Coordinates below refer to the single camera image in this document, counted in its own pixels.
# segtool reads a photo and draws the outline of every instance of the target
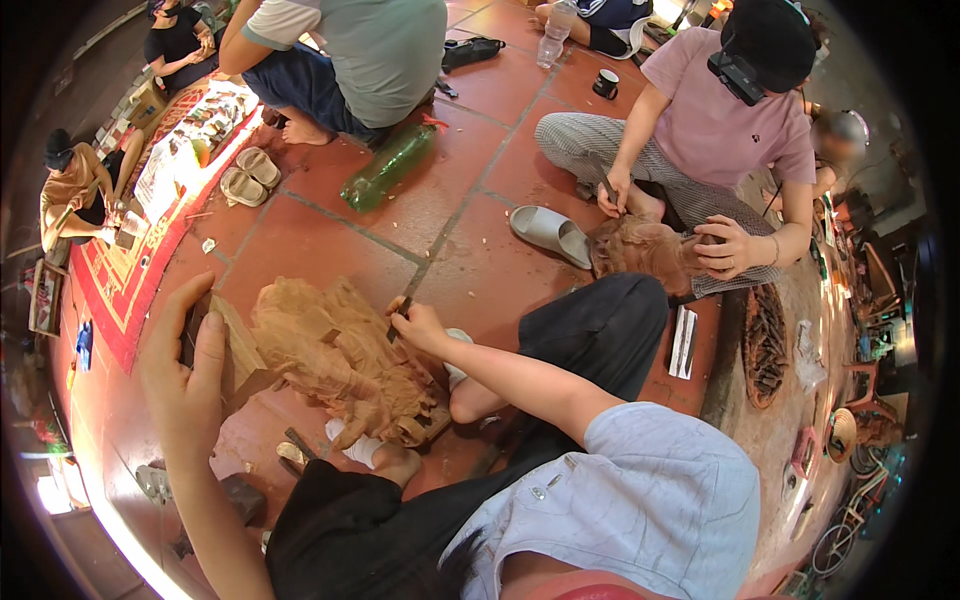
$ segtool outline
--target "wood chip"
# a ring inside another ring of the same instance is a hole
[[[306,457],[300,452],[295,444],[290,442],[280,442],[276,445],[276,455],[288,458],[298,465],[306,465]]]

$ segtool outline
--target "checkered pants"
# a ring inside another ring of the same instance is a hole
[[[540,120],[534,137],[550,162],[576,175],[578,182],[595,190],[601,174],[596,172],[587,157],[593,154],[605,165],[613,165],[625,124],[626,121],[597,114],[555,112]],[[774,231],[760,215],[741,202],[733,190],[704,185],[681,173],[660,153],[652,139],[636,158],[631,176],[635,180],[654,181],[666,189],[670,205],[689,228],[684,236],[692,235],[694,227],[706,223],[707,217],[718,214],[734,219],[751,235],[769,235]],[[752,267],[730,281],[703,275],[693,277],[691,284],[693,294],[702,298],[769,283],[779,276],[777,267]]]

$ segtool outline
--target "gray t-shirt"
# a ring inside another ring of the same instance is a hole
[[[759,476],[743,450],[651,402],[604,411],[584,443],[588,454],[535,468],[468,519],[444,552],[483,529],[462,597],[498,598],[503,560],[527,550],[674,598],[733,598],[760,516]]]
[[[389,127],[410,114],[437,80],[446,4],[263,0],[241,31],[274,50],[289,50],[304,33],[321,37],[353,116],[369,128]]]

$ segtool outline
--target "black mug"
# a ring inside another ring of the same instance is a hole
[[[610,69],[600,69],[597,81],[593,82],[593,91],[607,100],[613,100],[620,91],[616,87],[619,83],[620,78],[616,76],[616,73]]]

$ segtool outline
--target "red rug with pattern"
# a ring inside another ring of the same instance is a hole
[[[187,89],[161,117],[159,126],[144,144],[143,154],[133,169],[131,181],[124,189],[124,199],[132,197],[133,185],[146,164],[154,145],[183,118],[205,94],[205,86]],[[207,196],[220,181],[223,171],[232,162],[251,133],[263,122],[258,107],[234,130],[226,146],[203,170],[203,188],[187,190],[174,201],[147,235],[134,241],[130,250],[117,245],[110,248],[100,240],[74,246],[70,252],[70,268],[84,292],[93,322],[100,330],[100,341],[110,348],[113,357],[130,374],[136,357],[140,331],[167,263],[190,227],[184,217],[204,205]]]

